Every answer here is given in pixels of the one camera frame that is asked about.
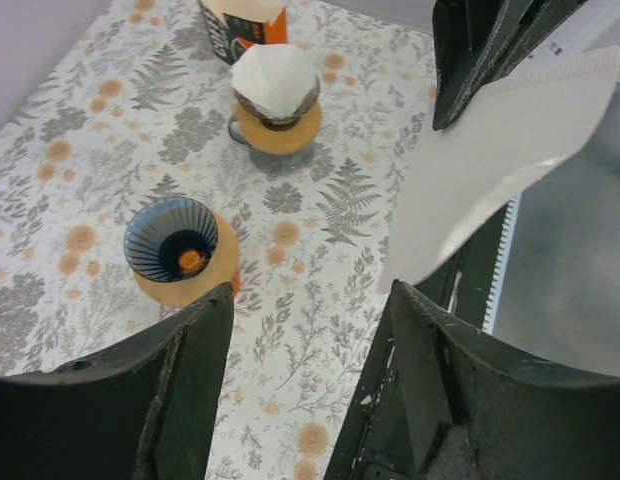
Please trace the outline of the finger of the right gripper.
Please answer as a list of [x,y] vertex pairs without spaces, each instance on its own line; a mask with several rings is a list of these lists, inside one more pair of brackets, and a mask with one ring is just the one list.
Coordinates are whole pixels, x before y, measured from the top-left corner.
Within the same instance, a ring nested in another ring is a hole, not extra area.
[[494,79],[499,80],[510,74],[583,3],[585,0],[532,1],[519,20],[514,37],[507,41],[505,51],[497,60]]
[[432,12],[437,95],[432,128],[459,117],[519,28],[528,1],[437,1]]

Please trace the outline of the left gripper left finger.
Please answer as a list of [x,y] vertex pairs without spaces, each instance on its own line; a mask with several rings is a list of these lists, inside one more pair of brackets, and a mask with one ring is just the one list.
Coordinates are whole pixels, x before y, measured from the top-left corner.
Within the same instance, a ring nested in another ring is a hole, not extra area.
[[232,334],[223,283],[48,372],[0,377],[0,479],[201,479]]

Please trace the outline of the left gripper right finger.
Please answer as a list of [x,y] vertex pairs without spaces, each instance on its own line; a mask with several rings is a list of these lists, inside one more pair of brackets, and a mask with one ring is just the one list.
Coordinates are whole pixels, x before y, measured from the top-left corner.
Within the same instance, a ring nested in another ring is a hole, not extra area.
[[620,479],[620,377],[437,323],[460,424],[426,479]]

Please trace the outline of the blue plastic dripper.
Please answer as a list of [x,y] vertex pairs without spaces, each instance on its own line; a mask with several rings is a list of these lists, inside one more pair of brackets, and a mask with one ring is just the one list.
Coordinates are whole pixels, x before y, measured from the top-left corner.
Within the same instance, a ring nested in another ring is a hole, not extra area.
[[142,278],[174,283],[207,267],[219,241],[214,214],[201,202],[173,196],[144,206],[123,239],[128,265]]

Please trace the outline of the grey glass mug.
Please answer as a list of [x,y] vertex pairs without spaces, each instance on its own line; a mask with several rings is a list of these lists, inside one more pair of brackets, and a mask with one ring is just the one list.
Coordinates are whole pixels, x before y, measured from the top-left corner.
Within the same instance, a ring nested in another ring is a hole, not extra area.
[[229,119],[231,133],[239,134],[239,141],[244,140],[257,150],[274,155],[296,153],[309,146],[318,135],[322,122],[322,109],[317,102],[311,110],[291,129],[273,131],[239,104],[234,106],[234,115]]

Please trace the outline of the coffee filter box orange black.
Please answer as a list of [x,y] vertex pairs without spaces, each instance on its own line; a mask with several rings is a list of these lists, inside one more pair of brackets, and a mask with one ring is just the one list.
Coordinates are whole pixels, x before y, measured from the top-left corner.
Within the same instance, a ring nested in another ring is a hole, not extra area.
[[228,65],[253,45],[288,42],[286,1],[202,0],[199,7],[212,51]]

